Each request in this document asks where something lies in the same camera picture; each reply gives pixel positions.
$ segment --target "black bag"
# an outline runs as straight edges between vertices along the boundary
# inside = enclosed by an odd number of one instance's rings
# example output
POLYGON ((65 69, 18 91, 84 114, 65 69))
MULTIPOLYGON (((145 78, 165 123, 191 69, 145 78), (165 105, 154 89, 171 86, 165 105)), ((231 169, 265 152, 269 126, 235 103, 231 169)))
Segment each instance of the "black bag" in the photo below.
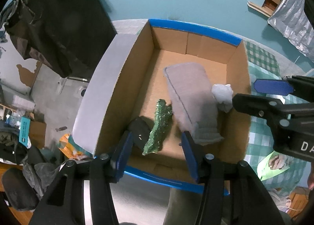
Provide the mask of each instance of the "black bag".
POLYGON ((19 130, 6 127, 0 121, 0 158, 20 164, 27 155, 27 148, 18 141, 19 130))
POLYGON ((61 77, 90 79, 116 35, 99 0, 13 0, 0 14, 24 58, 61 77))

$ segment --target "gray fabric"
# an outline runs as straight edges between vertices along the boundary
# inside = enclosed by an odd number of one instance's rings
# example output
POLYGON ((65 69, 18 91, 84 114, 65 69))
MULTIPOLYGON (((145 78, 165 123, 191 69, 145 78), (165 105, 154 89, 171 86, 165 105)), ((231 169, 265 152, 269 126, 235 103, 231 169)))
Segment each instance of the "gray fabric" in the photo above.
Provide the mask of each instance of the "gray fabric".
POLYGON ((304 13, 304 0, 282 0, 268 24, 314 61, 314 31, 304 13))
POLYGON ((23 166, 23 175, 29 185, 42 197, 56 177, 59 169, 60 166, 51 163, 39 163, 34 165, 34 168, 26 164, 23 166))
POLYGON ((180 130, 189 131, 201 145, 222 140, 217 130, 217 104, 204 67, 193 62, 176 64, 164 68, 164 75, 180 130))
POLYGON ((194 224, 201 200, 201 194, 171 188, 168 209, 163 225, 194 224))
POLYGON ((287 213, 280 211, 280 210, 279 210, 279 212, 280 212, 282 219, 284 220, 285 225, 295 224, 294 221, 291 219, 291 217, 287 213))
POLYGON ((60 166, 51 163, 39 163, 35 166, 35 171, 41 181, 41 186, 46 192, 48 186, 52 183, 57 173, 60 170, 60 166))
POLYGON ((22 171, 28 184, 38 193, 40 197, 42 197, 45 192, 41 186, 40 179, 37 176, 35 169, 31 165, 26 164, 23 166, 22 171))

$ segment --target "green crinkled object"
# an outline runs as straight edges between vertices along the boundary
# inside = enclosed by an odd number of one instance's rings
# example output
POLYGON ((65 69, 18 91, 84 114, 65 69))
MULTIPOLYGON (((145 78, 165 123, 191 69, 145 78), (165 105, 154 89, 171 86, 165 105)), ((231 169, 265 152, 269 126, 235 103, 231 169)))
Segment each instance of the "green crinkled object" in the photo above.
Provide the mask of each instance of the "green crinkled object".
POLYGON ((157 153, 162 142, 163 134, 168 125, 168 121, 172 116, 171 105, 167 106, 166 101, 159 99, 156 104, 155 111, 155 123, 152 131, 150 131, 150 137, 144 146, 143 155, 149 153, 157 153))

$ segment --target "blue package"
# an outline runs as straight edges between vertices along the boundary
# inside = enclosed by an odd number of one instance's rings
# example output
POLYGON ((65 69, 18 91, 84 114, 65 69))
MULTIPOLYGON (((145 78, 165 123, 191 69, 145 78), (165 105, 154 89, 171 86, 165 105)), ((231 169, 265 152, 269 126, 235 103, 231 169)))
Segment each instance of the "blue package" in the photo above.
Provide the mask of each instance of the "blue package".
POLYGON ((30 119, 26 117, 22 117, 18 141, 26 147, 28 144, 29 125, 30 125, 30 119))

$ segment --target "gray towel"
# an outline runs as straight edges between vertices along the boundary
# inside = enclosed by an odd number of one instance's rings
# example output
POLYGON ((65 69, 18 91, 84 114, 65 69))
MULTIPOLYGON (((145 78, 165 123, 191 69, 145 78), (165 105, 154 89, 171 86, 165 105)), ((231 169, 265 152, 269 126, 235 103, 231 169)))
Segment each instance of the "gray towel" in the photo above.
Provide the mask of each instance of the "gray towel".
POLYGON ((29 164, 23 166, 23 175, 29 185, 38 193, 39 199, 44 195, 59 171, 60 166, 51 163, 38 163, 34 167, 29 164))
POLYGON ((189 131, 201 145, 222 140, 217 130, 217 104, 204 67, 193 62, 176 64, 164 68, 164 75, 180 130, 189 131))

